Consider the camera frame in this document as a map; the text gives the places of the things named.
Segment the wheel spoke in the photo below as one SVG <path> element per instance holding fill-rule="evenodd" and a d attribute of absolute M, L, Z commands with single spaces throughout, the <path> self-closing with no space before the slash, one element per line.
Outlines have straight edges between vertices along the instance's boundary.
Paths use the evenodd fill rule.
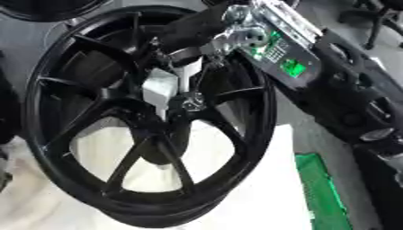
<path fill-rule="evenodd" d="M 89 127 L 97 120 L 106 116 L 106 111 L 112 107 L 106 100 L 98 99 L 90 106 L 84 109 L 78 116 L 70 121 L 63 130 L 51 139 L 45 146 L 45 150 L 51 152 L 64 153 L 68 150 L 71 140 L 79 134 L 80 131 Z"/>
<path fill-rule="evenodd" d="M 105 183 L 102 189 L 103 194 L 116 192 L 121 190 L 124 177 L 128 173 L 132 165 L 134 165 L 141 157 L 141 147 L 149 141 L 149 137 L 142 138 L 133 145 L 129 152 L 124 156 L 123 160 L 119 163 L 118 167 L 113 171 L 111 177 Z"/>
<path fill-rule="evenodd" d="M 211 68 L 211 64 L 207 64 L 206 67 L 203 68 L 203 71 L 201 72 L 201 75 L 200 75 L 199 79 L 197 79 L 197 82 L 196 82 L 196 87 L 195 87 L 196 91 L 200 90 L 200 86 L 202 85 L 202 82 L 203 82 L 204 78 L 206 77 L 207 73 L 209 72 L 210 68 Z"/>
<path fill-rule="evenodd" d="M 138 74 L 137 63 L 134 61 L 133 56 L 130 55 L 129 53 L 126 53 L 121 49 L 112 47 L 100 40 L 88 38 L 83 35 L 76 35 L 75 39 L 78 43 L 82 44 L 83 49 L 95 50 L 104 54 L 105 56 L 119 63 L 125 71 L 127 71 L 129 74 L 132 75 L 133 80 L 137 78 L 136 77 Z"/>
<path fill-rule="evenodd" d="M 141 28 L 139 27 L 139 19 L 141 17 L 141 13 L 135 13 L 133 16 L 133 32 L 131 33 L 131 45 L 135 48 L 135 50 L 139 50 L 140 44 L 140 36 L 141 36 Z"/>
<path fill-rule="evenodd" d="M 67 88 L 69 91 L 78 93 L 78 94 L 83 95 L 84 97 L 90 98 L 92 100 L 94 100 L 97 95 L 97 91 L 95 89 L 90 88 L 86 85 L 80 84 L 79 82 L 70 81 L 67 79 L 60 79 L 60 78 L 54 78 L 54 77 L 43 77 L 43 76 L 40 77 L 39 80 L 41 83 L 45 84 L 45 86 L 48 88 L 53 87 L 53 86 Z"/>
<path fill-rule="evenodd" d="M 213 98 L 213 103 L 216 105 L 222 104 L 228 101 L 234 101 L 235 99 L 249 99 L 251 100 L 253 97 L 257 96 L 260 93 L 264 93 L 267 88 L 264 86 L 257 86 L 253 88 L 229 91 L 225 93 L 221 93 L 216 95 Z"/>
<path fill-rule="evenodd" d="M 162 151 L 168 161 L 172 164 L 172 166 L 176 169 L 176 172 L 179 175 L 179 179 L 182 183 L 182 190 L 185 194 L 194 193 L 194 182 L 187 171 L 184 163 L 179 157 L 179 152 L 176 149 L 176 146 L 172 142 L 171 138 L 167 134 L 161 135 L 161 141 L 166 147 L 167 151 Z"/>
<path fill-rule="evenodd" d="M 201 116 L 198 119 L 208 121 L 224 133 L 233 143 L 236 154 L 243 154 L 246 151 L 244 138 L 215 107 L 209 107 L 205 111 L 201 111 Z"/>

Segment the green label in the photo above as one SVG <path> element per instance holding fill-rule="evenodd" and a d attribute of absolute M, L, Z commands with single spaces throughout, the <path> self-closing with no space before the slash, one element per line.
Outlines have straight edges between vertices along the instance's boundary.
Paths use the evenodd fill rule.
<path fill-rule="evenodd" d="M 281 68 L 285 73 L 293 78 L 297 78 L 307 69 L 304 65 L 302 65 L 295 59 L 286 59 L 281 64 Z"/>

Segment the black plastic housing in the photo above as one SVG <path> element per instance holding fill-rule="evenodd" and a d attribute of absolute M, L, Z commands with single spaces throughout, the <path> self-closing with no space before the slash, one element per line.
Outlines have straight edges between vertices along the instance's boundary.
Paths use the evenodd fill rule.
<path fill-rule="evenodd" d="M 403 153 L 403 90 L 376 62 L 332 31 L 312 49 L 322 72 L 306 88 L 277 86 L 336 137 L 377 155 Z M 375 130 L 393 130 L 365 141 Z"/>

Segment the black chair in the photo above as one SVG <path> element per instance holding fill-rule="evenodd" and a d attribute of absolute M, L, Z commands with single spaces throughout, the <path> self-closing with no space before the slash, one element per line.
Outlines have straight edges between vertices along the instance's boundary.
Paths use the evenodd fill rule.
<path fill-rule="evenodd" d="M 373 4 L 368 4 L 365 0 L 358 0 L 354 7 L 358 8 L 363 4 L 370 6 L 367 9 L 353 9 L 342 12 L 339 16 L 338 21 L 343 23 L 349 17 L 363 17 L 369 19 L 373 22 L 371 36 L 368 42 L 364 45 L 366 49 L 372 49 L 374 47 L 375 40 L 380 34 L 381 26 L 385 25 L 392 30 L 396 31 L 398 34 L 403 36 L 403 28 L 398 25 L 399 13 L 403 11 L 403 1 L 402 0 L 380 0 L 383 4 L 381 9 L 377 9 Z"/>

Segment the robotic arm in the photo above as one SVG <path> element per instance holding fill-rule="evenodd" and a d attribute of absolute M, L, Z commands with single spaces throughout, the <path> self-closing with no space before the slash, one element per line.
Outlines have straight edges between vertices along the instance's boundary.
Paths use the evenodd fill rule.
<path fill-rule="evenodd" d="M 403 171 L 403 89 L 359 49 L 284 2 L 229 1 L 169 24 L 158 41 L 173 66 L 243 53 L 333 135 Z"/>

